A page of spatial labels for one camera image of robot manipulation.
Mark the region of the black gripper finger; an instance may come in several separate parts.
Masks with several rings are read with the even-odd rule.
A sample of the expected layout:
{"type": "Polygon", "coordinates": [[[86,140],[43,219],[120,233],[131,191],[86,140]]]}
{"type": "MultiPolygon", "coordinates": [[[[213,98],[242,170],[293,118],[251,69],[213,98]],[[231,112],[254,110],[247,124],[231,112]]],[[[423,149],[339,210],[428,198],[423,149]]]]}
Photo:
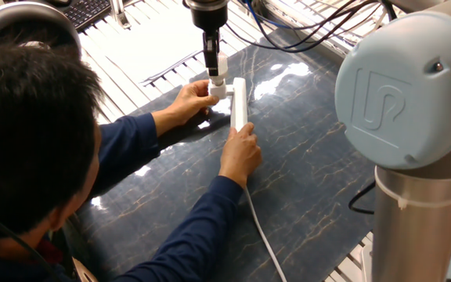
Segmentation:
{"type": "Polygon", "coordinates": [[[208,75],[211,77],[218,76],[218,38],[204,37],[203,52],[208,75]]]}

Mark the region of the person's left hand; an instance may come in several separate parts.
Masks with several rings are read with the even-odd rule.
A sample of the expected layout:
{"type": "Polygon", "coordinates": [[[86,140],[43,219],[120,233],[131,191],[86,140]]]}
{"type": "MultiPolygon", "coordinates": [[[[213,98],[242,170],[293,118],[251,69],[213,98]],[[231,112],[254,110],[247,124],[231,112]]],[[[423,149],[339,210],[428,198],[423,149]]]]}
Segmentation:
{"type": "Polygon", "coordinates": [[[199,80],[184,85],[170,106],[151,114],[158,137],[218,103],[217,96],[208,94],[208,83],[209,80],[199,80]]]}

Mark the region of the person's right hand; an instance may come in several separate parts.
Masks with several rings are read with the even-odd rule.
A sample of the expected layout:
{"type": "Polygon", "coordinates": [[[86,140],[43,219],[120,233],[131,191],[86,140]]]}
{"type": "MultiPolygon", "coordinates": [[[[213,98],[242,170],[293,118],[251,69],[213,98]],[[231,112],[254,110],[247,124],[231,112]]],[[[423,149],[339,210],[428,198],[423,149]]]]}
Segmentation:
{"type": "Polygon", "coordinates": [[[262,162],[262,151],[253,130],[254,124],[251,122],[239,131],[231,127],[220,160],[218,174],[231,179],[243,189],[247,185],[248,176],[262,162]]]}

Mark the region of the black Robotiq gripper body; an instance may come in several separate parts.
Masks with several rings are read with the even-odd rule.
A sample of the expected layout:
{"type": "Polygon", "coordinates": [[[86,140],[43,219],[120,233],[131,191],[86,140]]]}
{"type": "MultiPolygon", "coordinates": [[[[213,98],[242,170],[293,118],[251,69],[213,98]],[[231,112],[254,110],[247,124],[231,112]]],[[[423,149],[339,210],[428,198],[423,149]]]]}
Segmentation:
{"type": "Polygon", "coordinates": [[[228,20],[228,9],[222,7],[213,11],[191,10],[193,24],[199,27],[207,38],[218,39],[219,28],[228,20]]]}

